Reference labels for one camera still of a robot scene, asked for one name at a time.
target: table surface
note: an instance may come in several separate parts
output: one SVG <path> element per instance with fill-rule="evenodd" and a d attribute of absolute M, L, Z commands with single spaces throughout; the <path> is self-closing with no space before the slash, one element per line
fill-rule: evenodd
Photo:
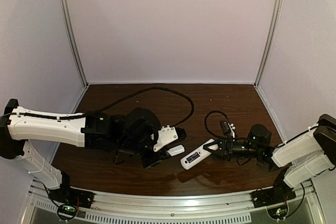
<path fill-rule="evenodd" d="M 194 115 L 179 125 L 187 132 L 180 142 L 185 154 L 212 138 L 204 129 L 204 116 L 211 110 L 225 112 L 236 126 L 238 136 L 247 136 L 253 124 L 261 123 L 272 131 L 271 145 L 281 142 L 263 102 L 252 85 L 233 84 L 125 84 L 91 85 L 83 97 L 78 112 L 99 109 L 140 89 L 160 86 L 182 92 L 192 98 Z M 127 114 L 136 107 L 153 111 L 162 125 L 174 124 L 190 111 L 187 101 L 163 91 L 150 91 L 128 99 L 107 110 L 109 114 Z M 212 115 L 209 128 L 220 134 L 221 115 Z M 148 196 L 193 196 L 232 193 L 271 186 L 278 172 L 267 172 L 252 160 L 238 166 L 211 155 L 190 170 L 184 170 L 180 159 L 184 154 L 164 160 L 156 167 L 144 169 L 139 157 L 120 154 L 124 164 L 113 164 L 114 153 L 87 150 L 61 144 L 53 165 L 70 175 L 71 185 L 109 193 Z"/>

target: lavender wall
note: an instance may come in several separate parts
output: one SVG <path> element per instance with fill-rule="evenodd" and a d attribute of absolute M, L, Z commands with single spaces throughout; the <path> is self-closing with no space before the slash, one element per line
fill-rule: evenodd
<path fill-rule="evenodd" d="M 274 0 L 68 0 L 90 83 L 253 83 Z"/>

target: remote control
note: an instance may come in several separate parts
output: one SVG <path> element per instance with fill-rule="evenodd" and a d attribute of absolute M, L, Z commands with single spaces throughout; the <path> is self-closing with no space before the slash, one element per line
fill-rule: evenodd
<path fill-rule="evenodd" d="M 211 155 L 211 152 L 204 150 L 203 145 L 209 144 L 213 141 L 213 139 L 209 139 L 196 150 L 190 152 L 183 159 L 181 159 L 181 165 L 183 166 L 183 168 L 189 170 L 191 167 L 197 165 L 199 162 L 209 157 Z M 218 149 L 218 145 L 210 146 L 210 149 L 215 151 Z"/>

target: white plastic casing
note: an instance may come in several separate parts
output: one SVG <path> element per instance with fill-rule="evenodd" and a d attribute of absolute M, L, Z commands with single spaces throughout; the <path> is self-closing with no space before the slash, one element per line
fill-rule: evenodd
<path fill-rule="evenodd" d="M 173 156 L 176 156 L 178 154 L 184 153 L 184 147 L 183 147 L 183 145 L 178 145 L 178 146 L 175 146 L 173 148 L 170 148 L 167 152 L 169 153 L 169 155 L 171 155 L 173 157 Z"/>
<path fill-rule="evenodd" d="M 284 182 L 293 188 L 329 168 L 334 168 L 334 165 L 323 152 L 317 152 L 307 156 L 297 165 L 291 166 L 285 173 Z"/>
<path fill-rule="evenodd" d="M 39 112 L 25 109 L 18 106 L 13 113 L 33 113 L 50 116 L 70 116 L 77 114 L 56 114 L 48 112 Z M 11 115 L 8 125 L 9 133 L 14 140 L 38 139 L 45 141 L 54 141 L 71 144 L 77 147 L 84 147 L 85 135 L 81 133 L 81 128 L 85 127 L 85 118 L 74 120 L 52 120 L 33 118 L 31 116 Z"/>
<path fill-rule="evenodd" d="M 193 166 L 197 165 L 202 160 L 206 159 L 211 155 L 211 152 L 208 152 L 203 149 L 203 145 L 212 143 L 214 140 L 210 139 L 206 141 L 204 144 L 202 144 L 200 147 L 198 147 L 196 150 L 190 152 L 188 155 L 186 155 L 183 159 L 181 159 L 181 165 L 184 169 L 189 170 Z M 210 149 L 217 150 L 218 145 L 210 146 Z"/>
<path fill-rule="evenodd" d="M 34 149 L 30 142 L 25 142 L 24 155 L 17 156 L 15 159 L 28 171 L 37 177 L 49 189 L 58 189 L 62 183 L 62 174 L 58 169 L 53 168 L 40 154 Z"/>
<path fill-rule="evenodd" d="M 166 145 L 176 141 L 179 137 L 177 135 L 175 127 L 170 127 L 169 125 L 167 127 L 162 127 L 159 131 L 159 138 L 157 143 L 154 145 L 153 150 L 154 152 L 158 152 Z"/>
<path fill-rule="evenodd" d="M 313 136 L 314 131 L 315 129 L 299 136 L 284 146 L 276 148 L 272 156 L 274 163 L 278 167 L 283 167 L 310 153 L 321 151 L 322 148 Z"/>

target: cable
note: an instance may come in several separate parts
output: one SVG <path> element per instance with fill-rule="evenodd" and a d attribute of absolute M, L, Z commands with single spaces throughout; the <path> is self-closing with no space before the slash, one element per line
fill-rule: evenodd
<path fill-rule="evenodd" d="M 295 212 L 300 208 L 300 206 L 301 206 L 302 203 L 303 203 L 303 200 L 305 199 L 305 195 L 306 195 L 306 191 L 305 191 L 305 189 L 304 189 L 305 187 L 303 186 L 302 183 L 301 183 L 300 185 L 301 185 L 302 190 L 303 190 L 302 199 L 301 199 L 299 205 L 297 206 L 297 208 L 296 208 L 293 212 L 291 212 L 288 216 L 285 217 L 286 219 L 289 218 L 289 217 L 291 217 L 293 214 L 295 214 Z"/>
<path fill-rule="evenodd" d="M 8 115 L 16 115 L 16 113 L 7 113 L 7 114 L 4 114 L 4 115 L 0 115 L 0 118 L 4 118 Z"/>
<path fill-rule="evenodd" d="M 290 140 L 286 141 L 285 143 L 283 143 L 283 144 L 281 144 L 281 145 L 279 145 L 279 146 L 277 146 L 277 147 L 283 147 L 284 145 L 286 145 L 286 144 L 288 144 L 289 142 L 293 141 L 293 140 L 296 139 L 297 137 L 299 137 L 299 136 L 301 136 L 301 135 L 303 135 L 303 134 L 306 134 L 307 132 L 309 132 L 309 131 L 311 131 L 311 130 L 317 128 L 317 127 L 318 127 L 318 125 L 317 125 L 317 126 L 314 126 L 314 127 L 312 127 L 312 128 L 310 128 L 309 130 L 305 130 L 305 131 L 303 131 L 303 132 L 297 134 L 295 137 L 292 137 Z"/>
<path fill-rule="evenodd" d="M 247 161 L 240 163 L 240 162 L 239 162 L 239 158 L 237 158 L 237 164 L 238 164 L 239 166 L 246 165 L 248 162 L 251 161 L 251 159 L 252 159 L 252 158 L 249 158 Z"/>
<path fill-rule="evenodd" d="M 207 121 L 207 120 L 208 120 L 208 117 L 209 117 L 210 115 L 212 115 L 212 114 L 215 114 L 215 113 L 223 115 L 223 116 L 226 118 L 227 122 L 229 121 L 227 115 L 226 115 L 224 112 L 219 111 L 219 110 L 213 110 L 213 111 L 210 111 L 210 112 L 204 117 L 204 127 L 205 127 L 206 131 L 207 131 L 210 135 L 212 135 L 212 136 L 214 136 L 214 137 L 217 137 L 217 138 L 223 138 L 223 136 L 220 136 L 220 135 L 217 135 L 217 134 L 213 133 L 213 132 L 209 129 L 209 127 L 208 127 L 208 121 Z"/>
<path fill-rule="evenodd" d="M 144 92 L 148 92 L 148 91 L 151 91 L 151 90 L 161 90 L 161 91 L 173 93 L 173 94 L 176 94 L 176 95 L 179 95 L 179 96 L 183 97 L 184 99 L 186 99 L 190 103 L 190 105 L 191 105 L 190 113 L 184 119 L 182 119 L 179 122 L 173 124 L 172 127 L 175 127 L 175 126 L 178 126 L 181 123 L 184 123 L 185 121 L 187 121 L 193 115 L 195 105 L 194 105 L 193 100 L 190 97 L 188 97 L 188 96 L 186 96 L 186 95 L 184 95 L 184 94 L 182 94 L 182 93 L 180 93 L 178 91 L 175 91 L 175 90 L 172 90 L 172 89 L 168 89 L 168 88 L 162 88 L 162 87 L 150 87 L 150 88 L 139 90 L 139 91 L 137 91 L 135 93 L 132 93 L 132 94 L 129 94 L 129 95 L 123 97 L 123 98 L 120 98 L 120 99 L 118 99 L 118 100 L 110 103 L 109 105 L 107 105 L 105 107 L 102 107 L 102 108 L 100 108 L 100 109 L 98 109 L 96 111 L 89 112 L 89 113 L 84 113 L 84 114 L 81 114 L 81 115 L 71 115 L 71 116 L 60 116 L 60 117 L 57 117 L 57 116 L 51 116 L 51 115 L 33 114 L 33 113 L 28 113 L 28 112 L 27 113 L 20 113 L 19 115 L 31 116 L 33 118 L 52 119 L 52 120 L 58 120 L 58 121 L 60 121 L 60 120 L 80 119 L 80 118 L 85 118 L 85 117 L 87 117 L 89 115 L 95 115 L 95 114 L 98 114 L 100 112 L 103 112 L 103 111 L 105 111 L 105 110 L 107 110 L 107 109 L 109 109 L 109 108 L 117 105 L 118 103 L 121 103 L 121 102 L 123 102 L 123 101 L 125 101 L 125 100 L 127 100 L 129 98 L 132 98 L 132 97 L 138 95 L 138 94 L 142 94 Z M 2 115 L 2 116 L 13 115 L 13 114 L 17 114 L 17 113 L 9 113 L 9 114 L 5 114 L 5 115 Z"/>
<path fill-rule="evenodd" d="M 78 213 L 78 209 L 79 209 L 79 198 L 77 198 L 77 207 L 74 207 L 70 204 L 62 204 L 62 205 L 58 205 L 56 202 L 54 202 L 54 200 L 50 197 L 50 193 L 49 193 L 49 190 L 48 188 L 46 187 L 45 184 L 43 184 L 44 186 L 44 189 L 48 195 L 48 199 L 50 199 L 50 201 L 57 207 L 57 211 L 56 211 L 56 215 L 57 217 L 60 219 L 60 220 L 63 220 L 63 221 L 71 221 L 73 220 L 76 216 L 77 216 L 77 213 Z M 67 208 L 74 208 L 76 211 L 71 213 L 71 215 L 69 214 L 69 212 L 66 212 L 64 209 Z"/>

